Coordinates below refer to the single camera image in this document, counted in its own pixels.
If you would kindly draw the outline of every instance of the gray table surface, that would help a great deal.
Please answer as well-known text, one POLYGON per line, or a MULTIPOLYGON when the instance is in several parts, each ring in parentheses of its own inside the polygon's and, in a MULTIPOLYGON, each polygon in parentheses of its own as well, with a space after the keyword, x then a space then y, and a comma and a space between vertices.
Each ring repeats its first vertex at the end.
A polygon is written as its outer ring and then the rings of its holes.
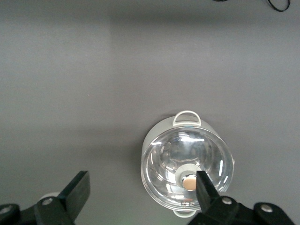
POLYGON ((230 147, 227 194, 300 224, 299 9, 2 0, 0 203, 25 209, 89 170, 78 225, 185 225, 146 193, 140 157, 152 126, 189 109, 230 147))

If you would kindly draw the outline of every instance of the screw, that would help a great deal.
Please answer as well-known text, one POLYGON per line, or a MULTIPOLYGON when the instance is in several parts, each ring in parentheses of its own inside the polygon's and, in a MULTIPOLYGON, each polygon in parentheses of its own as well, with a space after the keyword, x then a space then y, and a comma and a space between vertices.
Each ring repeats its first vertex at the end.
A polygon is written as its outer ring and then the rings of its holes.
POLYGON ((227 197, 222 198, 222 202, 226 205, 231 205, 233 203, 231 199, 227 197))
POLYGON ((261 209, 265 212, 272 212, 273 211, 273 209, 270 206, 266 205, 266 204, 261 205, 261 209))
POLYGON ((49 205, 52 201, 53 201, 52 198, 47 198, 47 199, 43 200, 42 205, 49 205))
POLYGON ((5 208, 1 209, 0 210, 0 215, 9 212, 11 210, 11 208, 12 208, 12 206, 10 205, 8 207, 5 207, 5 208))

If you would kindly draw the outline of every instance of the white round object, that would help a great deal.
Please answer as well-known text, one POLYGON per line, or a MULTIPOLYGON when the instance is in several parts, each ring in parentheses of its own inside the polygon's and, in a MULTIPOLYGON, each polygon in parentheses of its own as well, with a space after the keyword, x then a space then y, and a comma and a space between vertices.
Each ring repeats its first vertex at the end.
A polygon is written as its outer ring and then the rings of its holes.
POLYGON ((196 172, 206 171, 216 190, 226 191, 233 164, 225 142, 193 111, 182 111, 156 124, 142 146, 141 174, 147 192, 180 217, 200 210, 196 172))

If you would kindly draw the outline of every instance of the white handle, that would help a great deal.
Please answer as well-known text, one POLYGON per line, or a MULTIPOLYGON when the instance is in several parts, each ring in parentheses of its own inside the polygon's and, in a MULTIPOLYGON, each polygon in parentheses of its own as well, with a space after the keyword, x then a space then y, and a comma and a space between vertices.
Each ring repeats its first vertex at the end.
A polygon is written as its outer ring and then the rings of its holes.
POLYGON ((178 211, 175 211, 175 210, 173 210, 173 212, 176 216, 178 216, 180 218, 189 218, 189 217, 192 217, 197 212, 197 210, 191 211, 190 213, 186 213, 186 214, 182 214, 182 213, 180 213, 178 211))
POLYGON ((190 111, 190 110, 185 110, 185 111, 181 111, 179 113, 176 114, 174 120, 173 120, 173 127, 174 126, 178 126, 178 125, 186 125, 186 124, 194 124, 194 125, 198 125, 198 126, 201 126, 201 119, 200 117, 198 116, 197 113, 193 112, 193 111, 190 111), (190 114, 193 114, 197 117, 198 121, 182 121, 182 122, 176 122, 177 118, 184 114, 184 113, 190 113, 190 114))

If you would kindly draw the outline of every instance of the transparent lid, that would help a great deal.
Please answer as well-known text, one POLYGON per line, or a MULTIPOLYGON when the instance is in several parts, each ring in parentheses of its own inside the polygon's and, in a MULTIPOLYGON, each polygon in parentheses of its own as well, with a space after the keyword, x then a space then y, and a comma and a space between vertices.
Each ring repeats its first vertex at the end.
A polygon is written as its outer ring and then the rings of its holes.
POLYGON ((217 191, 226 191, 233 175, 227 145, 212 132, 193 126, 160 134, 142 155, 142 181, 159 204, 178 211, 199 210, 195 172, 206 171, 217 191))

